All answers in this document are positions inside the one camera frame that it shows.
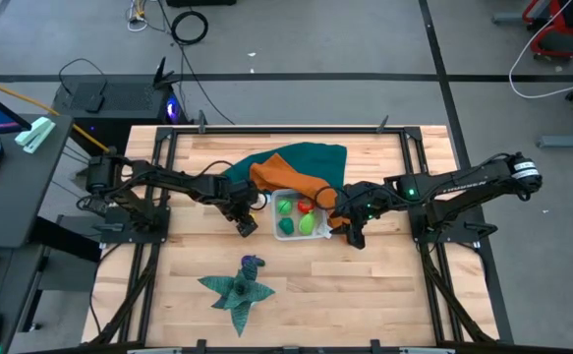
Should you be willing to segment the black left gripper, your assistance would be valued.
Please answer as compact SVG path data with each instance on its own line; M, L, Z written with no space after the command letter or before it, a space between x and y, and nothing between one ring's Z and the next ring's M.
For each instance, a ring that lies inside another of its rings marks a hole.
M227 219L236 219L236 229L242 237L253 234L258 225L251 214L251 207L258 201L258 187L253 181L231 183L228 201L223 207Z

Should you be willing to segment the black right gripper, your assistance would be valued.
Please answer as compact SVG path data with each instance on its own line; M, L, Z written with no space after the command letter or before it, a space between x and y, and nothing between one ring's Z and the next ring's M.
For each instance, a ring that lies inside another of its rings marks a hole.
M354 217L371 219L385 208L385 191L377 184L347 184L338 194L332 217L352 220ZM352 247L363 250L366 247L363 233L364 222L345 226L346 240Z

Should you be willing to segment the light green toy pear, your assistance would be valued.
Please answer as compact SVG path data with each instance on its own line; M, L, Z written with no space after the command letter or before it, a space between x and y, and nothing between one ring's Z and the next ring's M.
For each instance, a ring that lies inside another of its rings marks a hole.
M301 235L309 236L315 230L315 213L310 211L305 213L299 220L298 230Z

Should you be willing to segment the clear plastic tupperware container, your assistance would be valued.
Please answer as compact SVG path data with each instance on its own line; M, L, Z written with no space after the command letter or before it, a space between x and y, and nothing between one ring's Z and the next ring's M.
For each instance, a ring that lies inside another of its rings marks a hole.
M300 218L303 216L297 210L297 202L301 198L307 198L301 193L291 190L277 190L272 193L270 197L270 209L272 212L272 226L273 226L273 236L279 241L306 241L306 240L316 240L316 239L330 239L330 227L328 225L328 216L325 210L322 210L315 206L315 230L309 236L303 236L298 230L298 224ZM289 215L281 215L277 212L277 202L282 199L288 199L293 203L293 210ZM290 217L294 221L295 231L292 235L284 235L278 228L277 223L283 217Z

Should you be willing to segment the orange cloth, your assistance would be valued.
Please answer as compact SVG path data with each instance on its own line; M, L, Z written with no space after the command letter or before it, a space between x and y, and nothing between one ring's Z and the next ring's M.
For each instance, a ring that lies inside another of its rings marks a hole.
M320 177L298 172L278 153L263 163L254 162L250 167L250 178L262 191L292 189L310 198L317 207L326 208L329 226L350 223L348 219L331 216L341 186L332 186Z

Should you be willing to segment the dark green cloth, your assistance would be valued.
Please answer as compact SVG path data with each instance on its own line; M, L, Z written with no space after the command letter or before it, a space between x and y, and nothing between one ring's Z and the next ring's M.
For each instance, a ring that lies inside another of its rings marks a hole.
M347 148L341 145L304 142L283 146L251 154L226 169L223 174L233 181L249 179L254 163L265 163L275 154L297 172L323 179L333 187L343 186Z

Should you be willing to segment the black wifi antenna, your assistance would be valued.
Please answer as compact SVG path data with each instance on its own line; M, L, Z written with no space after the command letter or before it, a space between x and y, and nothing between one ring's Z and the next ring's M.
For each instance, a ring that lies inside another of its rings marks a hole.
M155 75L153 77L152 86L155 89L164 89L171 87L173 84L179 83L182 77L176 77L174 71L164 72L166 57L163 57L157 66Z

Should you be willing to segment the black computer tower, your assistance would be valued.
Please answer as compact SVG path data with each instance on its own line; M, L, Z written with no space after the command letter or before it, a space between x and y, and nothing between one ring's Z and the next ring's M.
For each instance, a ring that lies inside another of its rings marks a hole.
M105 99L97 113L85 107L95 94ZM123 154L134 126L184 125L188 122L172 87L155 89L151 80L78 80L60 86L52 108L68 115L74 123L108 148Z

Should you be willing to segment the black box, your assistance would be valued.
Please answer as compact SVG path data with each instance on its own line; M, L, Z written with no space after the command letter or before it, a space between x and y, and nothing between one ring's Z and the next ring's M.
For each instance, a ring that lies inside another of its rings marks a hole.
M165 3L174 8L195 6L232 6L238 0L165 0Z

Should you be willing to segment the mint green stapler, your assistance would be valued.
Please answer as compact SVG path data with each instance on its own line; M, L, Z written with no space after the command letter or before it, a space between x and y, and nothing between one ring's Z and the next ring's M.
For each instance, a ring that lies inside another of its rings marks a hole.
M22 147L24 152L33 154L55 127L56 123L51 119L39 117L31 123L31 128L28 131L21 132L15 137L15 143Z

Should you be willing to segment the dark grey desk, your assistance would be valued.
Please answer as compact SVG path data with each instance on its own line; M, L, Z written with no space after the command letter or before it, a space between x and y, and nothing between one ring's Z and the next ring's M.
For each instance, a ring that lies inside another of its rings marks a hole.
M74 119L57 116L56 127L34 153L0 137L0 248L19 248L29 239Z

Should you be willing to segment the black table frame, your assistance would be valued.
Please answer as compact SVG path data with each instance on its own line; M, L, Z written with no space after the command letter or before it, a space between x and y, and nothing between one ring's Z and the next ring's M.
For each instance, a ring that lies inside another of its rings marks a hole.
M375 126L137 126L126 155L197 173L222 171L254 153L295 143L341 145L347 149L346 180L381 182L424 161L434 173L455 168L443 126L414 127L416 140L398 127ZM156 256L154 279L112 336L115 343L140 341L148 347L275 352L369 350L472 346L486 351L506 340L496 325L494 293L486 284L484 257L452 244L431 251L447 270L459 302L482 331L473 338L456 325L443 296L426 280L406 212L389 212L365 227L363 250L341 236L312 241L280 241L273 235L269 208L255 215L257 230L242 237L212 206L178 194L160 194L171 220L162 245L124 245L100 266L93 290L93 313L84 329L93 340L111 323L127 294L132 271ZM206 275L234 275L245 255L264 260L258 280L272 294L255 304L246 328L237 332L227 311L214 308L215 292L200 284Z

